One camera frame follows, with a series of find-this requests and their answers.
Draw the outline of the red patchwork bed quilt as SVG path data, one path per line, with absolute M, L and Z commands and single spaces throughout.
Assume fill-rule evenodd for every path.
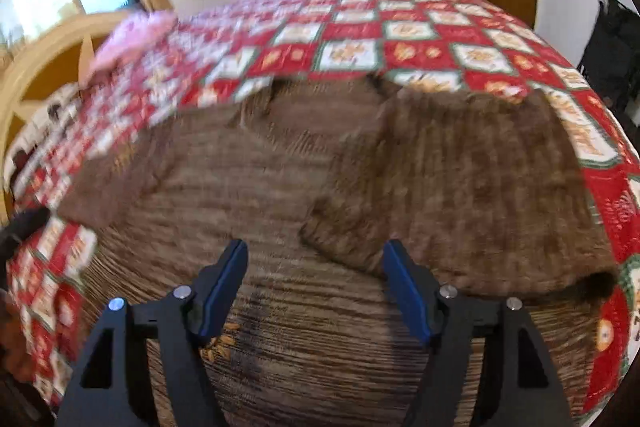
M 567 59 L 486 0 L 239 0 L 178 21 L 139 60 L 78 93 L 6 192 L 54 205 L 81 163 L 183 107 L 239 101 L 277 75 L 344 80 L 381 69 L 432 90 L 515 101 L 546 92 L 585 169 L 622 279 L 604 304 L 584 403 L 593 423 L 639 350 L 639 155 Z

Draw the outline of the white grey clothes pile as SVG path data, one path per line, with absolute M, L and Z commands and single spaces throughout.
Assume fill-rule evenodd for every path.
M 39 144 L 47 138 L 58 120 L 62 117 L 64 109 L 74 101 L 78 93 L 76 83 L 66 83 L 60 89 L 54 91 L 44 101 L 35 101 L 36 109 L 28 115 L 27 119 L 17 116 L 17 122 L 22 124 L 20 130 L 9 142 L 6 152 L 6 162 L 3 167 L 3 182 L 6 191 L 10 191 L 12 179 L 18 171 L 15 165 L 15 156 L 29 158 L 35 152 Z

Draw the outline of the pink folded cloth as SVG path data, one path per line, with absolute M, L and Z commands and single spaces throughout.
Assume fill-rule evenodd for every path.
M 89 87 L 118 69 L 131 64 L 165 38 L 177 25 L 171 11 L 135 12 L 122 20 L 90 58 L 79 76 L 81 87 Z

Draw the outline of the brown knitted sweater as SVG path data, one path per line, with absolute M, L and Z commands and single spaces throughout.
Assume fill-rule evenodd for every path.
M 378 75 L 273 79 L 86 160 L 58 214 L 98 236 L 83 332 L 108 298 L 163 296 L 247 243 L 232 346 L 204 358 L 233 426 L 401 422 L 426 354 L 382 280 L 389 239 L 465 294 L 520 297 L 573 413 L 617 275 L 538 90 L 509 101 Z

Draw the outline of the wooden bed headboard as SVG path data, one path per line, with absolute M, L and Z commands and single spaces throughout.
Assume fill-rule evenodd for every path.
M 126 10 L 75 15 L 17 53 L 1 73 L 2 155 L 55 90 L 84 75 L 93 46 L 104 42 L 131 14 Z

